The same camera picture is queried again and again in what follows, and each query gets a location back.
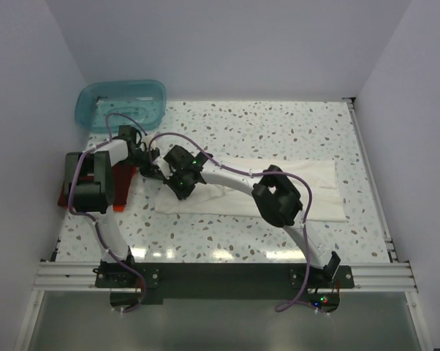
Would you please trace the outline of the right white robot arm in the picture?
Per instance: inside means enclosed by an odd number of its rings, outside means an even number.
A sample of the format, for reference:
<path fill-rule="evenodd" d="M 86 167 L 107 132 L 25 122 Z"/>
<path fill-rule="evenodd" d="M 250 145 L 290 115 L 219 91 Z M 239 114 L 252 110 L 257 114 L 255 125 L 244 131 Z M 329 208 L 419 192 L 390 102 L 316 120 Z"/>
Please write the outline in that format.
<path fill-rule="evenodd" d="M 259 215 L 283 229 L 303 250 L 316 285 L 329 287 L 338 278 L 340 257 L 308 224 L 313 195 L 303 179 L 276 165 L 263 171 L 237 170 L 204 151 L 193 156 L 181 146 L 157 157 L 156 163 L 164 184 L 179 200 L 187 199 L 198 184 L 225 186 L 250 196 Z"/>

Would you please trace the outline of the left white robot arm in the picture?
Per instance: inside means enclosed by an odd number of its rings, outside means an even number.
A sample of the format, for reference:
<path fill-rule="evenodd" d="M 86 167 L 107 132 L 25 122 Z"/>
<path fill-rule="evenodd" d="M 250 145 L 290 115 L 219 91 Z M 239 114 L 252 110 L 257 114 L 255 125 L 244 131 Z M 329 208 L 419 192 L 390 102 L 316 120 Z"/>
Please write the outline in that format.
<path fill-rule="evenodd" d="M 117 164 L 156 173 L 151 160 L 159 155 L 153 145 L 154 134 L 131 126 L 121 126 L 118 135 L 86 151 L 69 152 L 64 160 L 64 199 L 73 216 L 90 223 L 99 244 L 101 265 L 115 264 L 112 278 L 122 287 L 137 280 L 137 269 L 128 243 L 115 220 L 116 182 L 113 167 Z"/>

